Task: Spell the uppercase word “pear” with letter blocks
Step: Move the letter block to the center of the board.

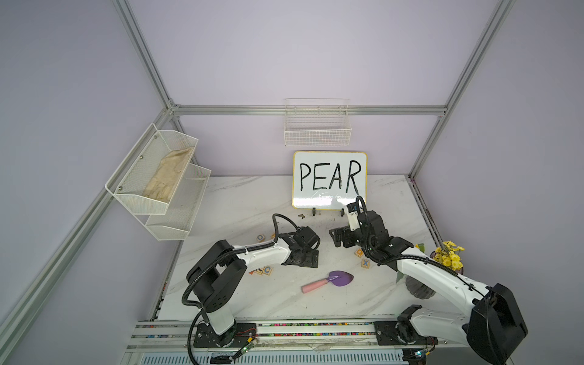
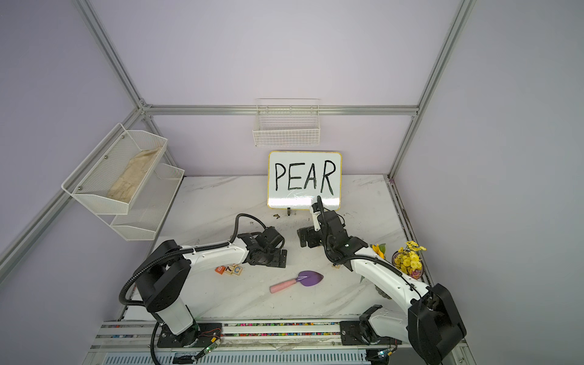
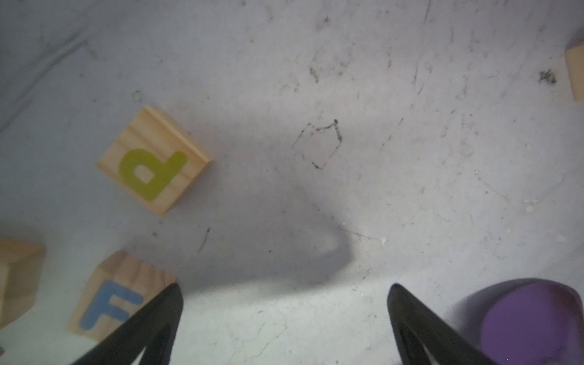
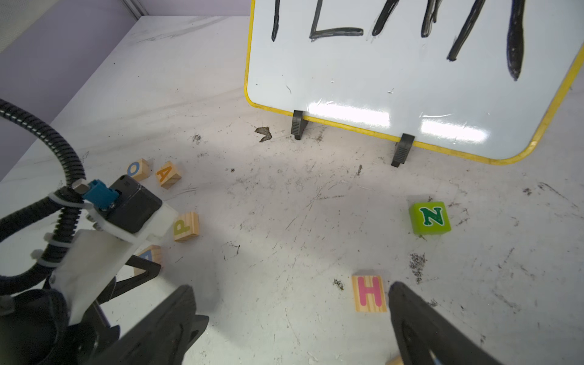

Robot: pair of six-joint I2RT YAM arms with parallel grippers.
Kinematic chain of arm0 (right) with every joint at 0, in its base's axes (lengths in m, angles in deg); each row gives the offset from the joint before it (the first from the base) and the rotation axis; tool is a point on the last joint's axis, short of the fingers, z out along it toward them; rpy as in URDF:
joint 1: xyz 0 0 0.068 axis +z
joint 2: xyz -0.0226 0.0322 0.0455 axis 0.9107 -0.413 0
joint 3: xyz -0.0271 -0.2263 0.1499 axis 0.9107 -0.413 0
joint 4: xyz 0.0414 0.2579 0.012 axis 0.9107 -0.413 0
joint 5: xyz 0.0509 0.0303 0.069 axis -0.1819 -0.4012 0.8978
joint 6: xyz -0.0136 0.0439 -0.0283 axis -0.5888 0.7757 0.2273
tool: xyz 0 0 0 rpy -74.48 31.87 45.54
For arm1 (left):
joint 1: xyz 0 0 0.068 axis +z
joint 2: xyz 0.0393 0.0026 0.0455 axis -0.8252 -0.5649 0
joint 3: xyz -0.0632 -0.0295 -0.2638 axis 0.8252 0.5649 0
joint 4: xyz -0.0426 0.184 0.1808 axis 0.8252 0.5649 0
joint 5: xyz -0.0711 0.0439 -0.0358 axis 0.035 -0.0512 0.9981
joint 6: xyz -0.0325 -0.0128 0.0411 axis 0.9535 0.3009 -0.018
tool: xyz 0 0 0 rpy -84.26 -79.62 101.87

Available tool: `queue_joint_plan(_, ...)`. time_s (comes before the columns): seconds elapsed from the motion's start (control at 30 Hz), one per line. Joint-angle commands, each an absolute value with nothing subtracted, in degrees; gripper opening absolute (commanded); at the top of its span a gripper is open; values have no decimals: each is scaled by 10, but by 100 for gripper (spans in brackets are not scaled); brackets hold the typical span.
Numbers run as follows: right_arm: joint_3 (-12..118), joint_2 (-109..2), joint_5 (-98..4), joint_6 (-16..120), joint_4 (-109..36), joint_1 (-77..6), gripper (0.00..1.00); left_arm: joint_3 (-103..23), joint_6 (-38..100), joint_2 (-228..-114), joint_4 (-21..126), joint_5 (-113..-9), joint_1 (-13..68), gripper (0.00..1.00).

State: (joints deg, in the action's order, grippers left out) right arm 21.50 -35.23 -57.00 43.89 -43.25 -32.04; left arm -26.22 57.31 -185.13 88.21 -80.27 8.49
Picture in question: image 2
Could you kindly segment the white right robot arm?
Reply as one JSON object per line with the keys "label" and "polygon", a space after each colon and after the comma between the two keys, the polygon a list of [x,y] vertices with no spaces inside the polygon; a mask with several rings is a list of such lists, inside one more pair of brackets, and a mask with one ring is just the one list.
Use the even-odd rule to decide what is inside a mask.
{"label": "white right robot arm", "polygon": [[465,338],[467,331],[451,293],[442,285],[430,287],[401,272],[375,253],[372,246],[347,233],[335,211],[312,204],[312,228],[301,228],[302,246],[322,246],[334,266],[373,283],[401,313],[373,305],[359,317],[354,333],[363,345],[380,345],[389,339],[406,342],[426,364],[441,364]]}

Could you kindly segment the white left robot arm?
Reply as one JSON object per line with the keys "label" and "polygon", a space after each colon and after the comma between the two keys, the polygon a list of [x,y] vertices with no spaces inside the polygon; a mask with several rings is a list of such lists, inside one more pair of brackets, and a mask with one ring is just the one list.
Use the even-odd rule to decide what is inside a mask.
{"label": "white left robot arm", "polygon": [[283,269],[285,238],[251,214],[238,214],[228,240],[203,246],[161,243],[133,272],[120,290],[118,300],[127,307],[143,307],[162,326],[162,342],[170,347],[200,346],[219,334],[205,331],[181,299],[190,275],[217,267],[248,264]]}

